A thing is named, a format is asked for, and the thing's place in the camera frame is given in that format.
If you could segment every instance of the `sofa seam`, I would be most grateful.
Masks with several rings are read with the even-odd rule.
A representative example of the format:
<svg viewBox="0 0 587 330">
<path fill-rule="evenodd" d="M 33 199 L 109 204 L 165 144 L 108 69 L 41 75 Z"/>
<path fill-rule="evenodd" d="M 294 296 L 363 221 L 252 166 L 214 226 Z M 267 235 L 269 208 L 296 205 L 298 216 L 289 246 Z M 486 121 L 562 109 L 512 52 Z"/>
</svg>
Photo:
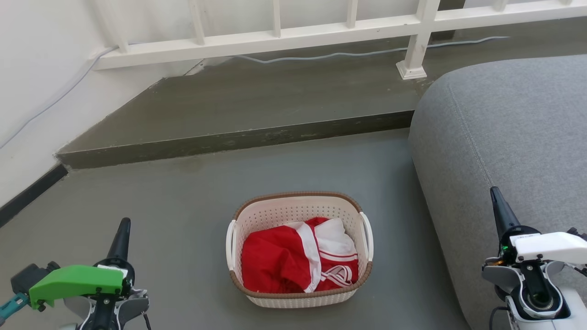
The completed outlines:
<svg viewBox="0 0 587 330">
<path fill-rule="evenodd" d="M 493 180 L 491 179 L 491 176 L 489 174 L 489 169 L 487 169 L 487 166 L 485 165 L 485 162 L 483 161 L 483 158 L 481 157 L 481 154 L 479 152 L 477 144 L 475 143 L 475 140 L 473 139 L 473 135 L 471 134 L 471 131 L 469 130 L 469 127 L 467 125 L 467 121 L 465 120 L 465 118 L 463 116 L 463 112 L 461 111 L 461 107 L 458 105 L 458 102 L 456 101 L 456 99 L 454 97 L 453 89 L 450 86 L 450 81 L 448 82 L 447 87 L 448 87 L 448 92 L 450 93 L 450 99 L 451 99 L 453 106 L 454 106 L 453 107 L 454 111 L 457 115 L 458 123 L 461 126 L 461 130 L 463 130 L 463 133 L 465 134 L 465 137 L 467 138 L 467 143 L 469 144 L 469 147 L 471 148 L 471 151 L 473 152 L 473 156 L 475 157 L 475 160 L 477 161 L 477 165 L 479 166 L 479 169 L 483 173 L 483 178 L 485 179 L 485 183 L 487 183 L 488 187 L 492 187 Z"/>
</svg>

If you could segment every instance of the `sofa cushion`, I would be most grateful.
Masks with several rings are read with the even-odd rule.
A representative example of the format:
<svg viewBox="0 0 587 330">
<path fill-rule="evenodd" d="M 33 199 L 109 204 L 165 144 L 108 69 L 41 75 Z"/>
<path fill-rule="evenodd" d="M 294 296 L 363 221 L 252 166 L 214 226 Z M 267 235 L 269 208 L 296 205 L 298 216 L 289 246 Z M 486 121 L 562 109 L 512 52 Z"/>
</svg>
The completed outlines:
<svg viewBox="0 0 587 330">
<path fill-rule="evenodd" d="M 503 305 L 481 278 L 498 249 L 491 186 L 521 224 L 587 231 L 587 55 L 450 72 L 418 104 L 409 140 L 463 313 L 486 330 Z M 567 268 L 554 281 L 587 301 L 587 278 Z M 509 329 L 505 313 L 496 322 Z"/>
</svg>

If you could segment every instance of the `cable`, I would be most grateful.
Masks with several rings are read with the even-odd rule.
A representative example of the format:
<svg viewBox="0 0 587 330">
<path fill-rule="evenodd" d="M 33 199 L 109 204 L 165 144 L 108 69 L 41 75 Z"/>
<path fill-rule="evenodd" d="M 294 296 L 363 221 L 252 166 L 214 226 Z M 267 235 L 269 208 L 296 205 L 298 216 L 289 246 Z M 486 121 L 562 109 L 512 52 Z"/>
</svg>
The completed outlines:
<svg viewBox="0 0 587 330">
<path fill-rule="evenodd" d="M 113 50 L 118 49 L 118 46 L 115 47 L 110 47 L 106 50 L 104 50 L 103 52 L 99 53 L 94 60 L 92 61 L 92 64 L 90 65 L 90 67 L 77 79 L 75 80 L 75 83 L 73 83 L 73 85 L 68 88 L 64 93 L 61 93 L 54 101 L 50 102 L 48 106 L 46 106 L 43 110 L 41 110 L 39 113 L 37 113 L 36 115 L 32 116 L 31 118 L 29 118 L 27 121 L 25 121 L 22 125 L 20 125 L 15 131 L 14 133 L 12 133 L 8 139 L 6 139 L 4 142 L 2 142 L 2 144 L 0 144 L 0 149 L 4 148 L 4 146 L 6 146 L 10 141 L 12 141 L 12 139 L 14 139 L 15 136 L 18 135 L 18 133 L 20 133 L 26 125 L 28 125 L 30 122 L 32 122 L 35 118 L 37 118 L 38 116 L 42 115 L 45 111 L 49 110 L 49 108 L 51 108 L 52 106 L 55 105 L 55 103 L 61 101 L 61 99 L 63 99 L 69 92 L 71 92 L 76 86 L 77 84 L 79 84 L 82 79 L 84 79 L 87 74 L 94 68 L 94 65 L 96 65 L 96 63 L 98 62 L 98 60 L 110 53 Z"/>
<path fill-rule="evenodd" d="M 489 316 L 489 330 L 493 330 L 493 317 L 497 311 L 509 311 L 510 309 L 507 307 L 497 306 L 491 311 L 491 315 Z"/>
<path fill-rule="evenodd" d="M 583 276 L 587 277 L 587 268 L 580 269 L 579 267 L 577 267 L 577 266 L 575 266 L 573 264 L 570 264 L 568 262 L 565 262 L 565 265 L 567 267 L 569 267 L 569 268 L 572 268 L 572 269 L 576 270 L 577 272 L 579 272 Z"/>
<path fill-rule="evenodd" d="M 435 45 L 428 45 L 427 48 L 436 48 L 436 47 L 444 47 L 444 46 L 452 46 L 452 45 L 470 45 L 472 43 L 480 43 L 480 42 L 484 42 L 484 41 L 488 41 L 488 40 L 504 39 L 504 38 L 509 38 L 509 37 L 508 36 L 490 36 L 490 37 L 479 39 L 479 40 L 454 41 L 454 42 L 437 43 Z M 257 62 L 257 63 L 261 63 L 261 64 L 269 64 L 269 63 L 281 62 L 283 60 L 317 60 L 317 59 L 332 58 L 334 56 L 355 56 L 355 57 L 371 56 L 371 55 L 379 55 L 379 54 L 387 54 L 387 53 L 393 53 L 393 52 L 400 52 L 402 50 L 407 50 L 407 47 L 387 49 L 387 50 L 380 50 L 380 51 L 377 51 L 377 52 L 360 53 L 360 54 L 355 54 L 355 53 L 334 53 L 334 54 L 323 55 L 323 56 L 315 56 L 315 57 L 312 57 L 312 58 L 278 58 L 278 59 L 270 59 L 270 60 L 260 60 L 260 59 L 250 58 L 249 56 L 244 56 L 244 55 L 233 55 L 232 57 L 233 58 L 240 58 L 240 59 L 248 59 L 248 60 L 251 60 L 253 62 Z"/>
<path fill-rule="evenodd" d="M 508 36 L 490 36 L 490 37 L 479 39 L 479 40 L 437 43 L 435 45 L 428 45 L 428 48 L 436 48 L 436 47 L 452 46 L 452 45 L 470 45 L 470 44 L 480 43 L 480 42 L 484 42 L 484 41 L 488 41 L 488 40 L 504 39 L 504 38 L 509 38 L 509 37 Z M 61 93 L 54 101 L 50 102 L 49 105 L 46 106 L 43 110 L 41 110 L 39 113 L 35 114 L 31 118 L 27 119 L 22 125 L 18 126 L 18 128 L 4 142 L 2 142 L 2 144 L 0 144 L 0 149 L 4 148 L 4 146 L 6 146 L 10 141 L 12 141 L 12 139 L 14 139 L 26 127 L 26 125 L 28 125 L 31 121 L 33 121 L 38 116 L 45 113 L 47 110 L 49 110 L 49 108 L 54 106 L 55 103 L 61 101 L 61 99 L 63 99 L 69 92 L 71 92 L 87 76 L 87 74 L 94 68 L 94 66 L 96 65 L 96 63 L 98 62 L 98 60 L 102 56 L 104 56 L 104 55 L 106 55 L 116 49 L 118 49 L 118 46 L 110 47 L 110 48 L 104 50 L 103 52 L 99 53 L 92 61 L 92 64 L 89 66 L 89 68 L 86 69 L 86 71 L 80 76 L 80 78 L 75 80 L 75 82 L 72 86 L 70 86 L 69 88 L 66 89 L 66 92 Z M 257 62 L 257 63 L 261 63 L 261 64 L 269 64 L 269 63 L 274 63 L 274 62 L 280 62 L 283 60 L 317 60 L 317 59 L 331 58 L 334 56 L 356 56 L 356 57 L 371 56 L 371 55 L 386 54 L 386 53 L 392 53 L 392 52 L 400 52 L 402 50 L 407 50 L 407 47 L 388 49 L 388 50 L 380 50 L 378 52 L 360 53 L 360 54 L 334 53 L 334 54 L 330 54 L 330 55 L 316 56 L 316 57 L 312 57 L 312 58 L 277 58 L 277 59 L 271 59 L 271 60 L 260 60 L 260 59 L 250 58 L 250 57 L 244 56 L 244 55 L 232 55 L 230 57 L 247 59 L 247 60 L 251 60 L 253 62 Z"/>
<path fill-rule="evenodd" d="M 149 317 L 147 316 L 147 313 L 143 312 L 143 318 L 145 319 L 147 330 L 151 330 L 151 322 L 149 322 Z"/>
</svg>

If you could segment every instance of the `red clothing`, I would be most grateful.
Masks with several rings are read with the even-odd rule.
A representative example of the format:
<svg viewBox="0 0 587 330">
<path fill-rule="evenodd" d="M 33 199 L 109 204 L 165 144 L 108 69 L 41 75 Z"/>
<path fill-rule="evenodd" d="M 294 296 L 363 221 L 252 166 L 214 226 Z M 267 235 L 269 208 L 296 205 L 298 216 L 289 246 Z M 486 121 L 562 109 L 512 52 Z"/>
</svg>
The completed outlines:
<svg viewBox="0 0 587 330">
<path fill-rule="evenodd" d="M 245 288 L 264 293 L 300 293 L 348 287 L 359 279 L 359 260 L 339 218 L 251 233 L 242 246 Z"/>
</svg>

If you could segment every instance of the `railing bar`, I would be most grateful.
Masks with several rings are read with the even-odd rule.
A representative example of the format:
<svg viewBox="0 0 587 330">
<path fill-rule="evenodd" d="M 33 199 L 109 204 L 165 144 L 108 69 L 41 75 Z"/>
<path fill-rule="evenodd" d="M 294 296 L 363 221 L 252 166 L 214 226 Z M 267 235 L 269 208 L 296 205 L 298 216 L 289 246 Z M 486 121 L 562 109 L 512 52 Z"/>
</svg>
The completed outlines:
<svg viewBox="0 0 587 330">
<path fill-rule="evenodd" d="M 281 38 L 281 14 L 279 0 L 273 0 L 273 35 Z"/>
<path fill-rule="evenodd" d="M 416 11 L 416 17 L 420 22 L 433 21 L 438 12 L 438 5 L 440 0 L 420 0 L 418 3 L 418 10 Z"/>
<path fill-rule="evenodd" d="M 520 4 L 510 2 L 507 3 L 504 12 L 496 11 L 492 7 L 492 1 L 489 6 L 483 7 L 440 12 L 432 10 L 432 16 L 430 17 L 422 15 L 423 12 L 427 12 L 422 7 L 419 10 L 420 17 L 403 15 L 366 19 L 356 22 L 356 27 L 352 30 L 345 23 L 332 23 L 283 28 L 281 38 L 274 37 L 272 31 L 208 36 L 205 38 L 207 44 L 203 47 L 196 45 L 193 39 L 145 43 L 131 46 L 129 53 L 121 51 L 104 55 L 95 68 L 97 70 L 110 69 L 411 35 L 413 37 L 410 38 L 410 54 L 403 61 L 401 69 L 404 69 L 404 72 L 424 73 L 420 59 L 423 58 L 423 51 L 427 46 L 426 40 L 429 31 L 446 31 L 587 16 L 587 2 L 585 0 L 574 0 L 570 6 L 563 5 L 562 1 L 568 0 L 548 0 Z M 434 4 L 434 0 L 427 0 L 421 4 L 430 6 L 438 3 Z"/>
<path fill-rule="evenodd" d="M 498 12 L 502 12 L 505 10 L 505 6 L 508 4 L 509 0 L 495 0 L 493 3 L 493 9 Z"/>
<path fill-rule="evenodd" d="M 195 42 L 198 45 L 204 45 L 204 26 L 202 25 L 202 16 L 198 0 L 190 0 L 191 20 L 194 22 Z"/>
<path fill-rule="evenodd" d="M 354 29 L 357 22 L 357 6 L 359 0 L 349 0 L 349 6 L 346 11 L 346 26 L 349 29 Z"/>
<path fill-rule="evenodd" d="M 113 0 L 98 0 L 96 3 L 112 41 L 119 47 L 121 53 L 128 53 L 129 42 L 124 35 L 122 21 L 114 7 Z"/>
</svg>

